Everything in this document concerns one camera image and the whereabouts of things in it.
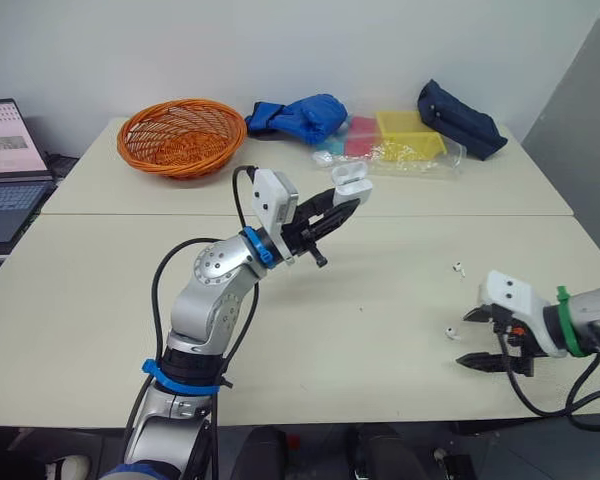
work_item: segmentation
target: green ring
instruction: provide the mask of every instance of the green ring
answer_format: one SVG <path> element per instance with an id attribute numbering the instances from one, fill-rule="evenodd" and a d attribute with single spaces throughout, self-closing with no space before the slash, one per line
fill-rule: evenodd
<path id="1" fill-rule="evenodd" d="M 574 357 L 586 357 L 587 355 L 580 349 L 576 332 L 571 323 L 571 312 L 569 312 L 569 298 L 567 289 L 563 286 L 558 287 L 558 316 L 560 318 L 560 327 L 567 343 L 567 350 Z"/>

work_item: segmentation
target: sneaker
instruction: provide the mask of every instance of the sneaker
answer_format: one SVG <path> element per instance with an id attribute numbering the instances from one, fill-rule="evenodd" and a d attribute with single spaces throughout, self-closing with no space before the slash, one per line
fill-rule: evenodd
<path id="1" fill-rule="evenodd" d="M 86 480 L 89 475 L 89 458 L 69 455 L 47 463 L 47 480 Z"/>

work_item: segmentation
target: gray wall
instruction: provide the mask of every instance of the gray wall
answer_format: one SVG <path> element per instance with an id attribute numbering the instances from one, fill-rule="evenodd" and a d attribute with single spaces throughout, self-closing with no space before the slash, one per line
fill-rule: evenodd
<path id="1" fill-rule="evenodd" d="M 523 145 L 600 247 L 600 18 Z"/>

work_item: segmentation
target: tabletop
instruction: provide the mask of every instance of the tabletop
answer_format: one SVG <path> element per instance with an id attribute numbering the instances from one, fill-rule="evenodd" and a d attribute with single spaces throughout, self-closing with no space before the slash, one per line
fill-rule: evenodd
<path id="1" fill-rule="evenodd" d="M 306 199 L 331 187 L 311 148 L 247 139 L 220 172 L 177 181 L 134 170 L 116 151 L 124 118 L 110 121 L 43 208 L 46 214 L 233 215 L 233 167 L 281 170 Z M 489 160 L 465 159 L 455 180 L 374 175 L 373 201 L 361 215 L 571 215 L 572 210 L 505 127 L 509 143 Z"/>
<path id="2" fill-rule="evenodd" d="M 490 327 L 462 316 L 491 269 L 549 299 L 556 285 L 599 287 L 598 248 L 566 216 L 365 216 L 372 205 L 320 242 L 325 268 L 304 256 L 261 282 L 227 374 L 235 386 L 220 393 L 221 424 L 531 416 L 505 375 L 455 363 L 497 352 Z M 122 426 L 154 351 L 157 264 L 184 239 L 238 229 L 216 216 L 41 216 L 0 269 L 0 425 Z M 165 331 L 195 255 L 191 247 L 165 270 Z M 458 261 L 465 278 L 452 269 Z M 447 338 L 449 326 L 460 339 Z M 520 382 L 540 407 L 560 407 L 586 364 L 541 359 Z M 600 369 L 584 390 L 596 388 Z"/>

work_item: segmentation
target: black cable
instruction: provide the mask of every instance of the black cable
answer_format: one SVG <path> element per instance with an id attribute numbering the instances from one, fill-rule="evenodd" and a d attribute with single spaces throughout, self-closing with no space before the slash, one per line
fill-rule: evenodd
<path id="1" fill-rule="evenodd" d="M 249 176 L 251 176 L 252 171 L 255 170 L 255 166 L 253 165 L 240 165 L 233 169 L 233 174 L 231 175 L 231 187 L 233 189 L 233 201 L 236 204 L 236 211 L 238 212 L 238 218 L 240 219 L 240 225 L 242 228 L 247 226 L 247 223 L 244 219 L 244 213 L 242 213 L 242 205 L 240 205 L 240 196 L 238 194 L 238 175 L 240 172 L 247 172 Z"/>
<path id="2" fill-rule="evenodd" d="M 238 192 L 238 175 L 240 172 L 247 172 L 249 177 L 253 177 L 253 172 L 256 167 L 253 165 L 241 165 L 236 167 L 233 170 L 233 174 L 231 176 L 231 186 L 233 188 L 233 200 L 236 204 L 236 211 L 238 212 L 238 218 L 240 219 L 240 225 L 244 229 L 246 227 L 246 221 L 244 218 L 244 213 L 242 212 L 242 205 L 240 204 L 240 195 Z M 255 284 L 253 286 L 253 297 L 251 299 L 251 308 L 249 309 L 249 313 L 247 314 L 247 318 L 244 321 L 244 325 L 240 330 L 240 334 L 236 341 L 233 343 L 233 347 L 229 350 L 229 354 L 225 357 L 220 369 L 218 370 L 218 374 L 216 375 L 214 385 L 220 385 L 222 382 L 222 375 L 227 371 L 229 367 L 229 363 L 233 359 L 233 356 L 240 348 L 244 337 L 247 335 L 249 327 L 251 326 L 251 322 L 253 321 L 253 317 L 255 316 L 256 309 L 258 308 L 258 299 L 260 298 L 260 285 Z M 218 455 L 218 394 L 212 396 L 211 399 L 211 478 L 212 480 L 218 480 L 220 477 L 220 463 L 219 463 L 219 455 Z"/>
<path id="3" fill-rule="evenodd" d="M 158 302 L 158 286 L 160 284 L 160 277 L 162 276 L 162 272 L 164 271 L 169 260 L 189 245 L 195 245 L 197 243 L 214 243 L 217 242 L 217 238 L 192 238 L 190 240 L 186 240 L 175 247 L 173 247 L 167 254 L 164 256 L 156 272 L 153 274 L 153 281 L 151 282 L 151 309 L 153 311 L 153 327 L 156 333 L 156 354 L 155 354 L 155 362 L 157 365 L 160 365 L 160 361 L 162 360 L 162 346 L 164 340 L 162 338 L 162 321 L 160 319 L 160 306 Z M 124 463 L 124 456 L 127 450 L 127 446 L 129 440 L 131 439 L 131 433 L 133 432 L 133 423 L 135 422 L 136 416 L 138 415 L 138 409 L 140 408 L 140 404 L 142 403 L 142 399 L 144 398 L 144 394 L 146 393 L 149 385 L 151 384 L 152 375 L 147 375 L 140 391 L 138 392 L 138 396 L 136 397 L 135 402 L 133 403 L 133 407 L 131 408 L 131 412 L 129 413 L 129 418 L 127 419 L 127 424 L 124 427 L 124 436 L 122 437 L 122 451 L 120 453 L 120 463 Z"/>
<path id="4" fill-rule="evenodd" d="M 600 352 L 596 353 L 596 356 L 594 357 L 593 361 L 589 364 L 587 369 L 578 378 L 578 380 L 576 380 L 576 382 L 573 384 L 573 387 L 571 387 L 571 390 L 569 391 L 569 395 L 567 396 L 566 407 L 569 407 L 570 405 L 573 404 L 573 401 L 575 400 L 576 395 L 578 395 L 578 391 L 580 390 L 580 388 L 582 388 L 582 385 L 584 385 L 584 383 L 587 381 L 587 379 L 591 376 L 591 374 L 593 374 L 593 372 L 599 366 L 600 366 Z M 588 432 L 600 432 L 600 424 L 582 423 L 582 422 L 576 420 L 572 414 L 568 414 L 567 419 L 569 420 L 569 423 L 571 423 L 571 425 L 573 425 L 574 427 L 576 427 L 580 430 L 585 430 Z"/>
<path id="5" fill-rule="evenodd" d="M 591 402 L 593 402 L 594 400 L 597 400 L 600 398 L 600 390 L 598 390 L 597 392 L 591 393 L 591 394 L 581 398 L 577 402 L 573 402 L 570 405 L 568 405 L 565 408 L 562 408 L 560 410 L 555 410 L 553 412 L 547 412 L 545 410 L 539 409 L 533 403 L 531 403 L 531 401 L 522 392 L 520 385 L 518 385 L 518 381 L 516 380 L 515 374 L 513 373 L 513 369 L 511 368 L 511 358 L 509 357 L 509 349 L 507 348 L 507 343 L 504 339 L 504 334 L 499 333 L 497 336 L 498 336 L 498 343 L 500 344 L 500 349 L 502 350 L 502 360 L 504 362 L 505 371 L 507 372 L 507 377 L 509 378 L 509 383 L 511 383 L 511 387 L 513 388 L 513 391 L 518 396 L 520 401 L 524 404 L 524 406 L 527 407 L 529 410 L 531 410 L 536 415 L 538 415 L 539 417 L 547 417 L 547 418 L 563 417 L 563 416 L 571 414 L 577 410 L 580 410 L 585 405 L 588 405 Z M 578 377 L 578 379 L 576 380 L 574 385 L 579 384 L 579 383 L 580 384 L 584 383 L 587 380 L 587 377 L 591 374 L 591 372 L 589 372 L 587 374 L 588 370 L 589 369 L 587 368 L 587 370 L 585 370 Z"/>

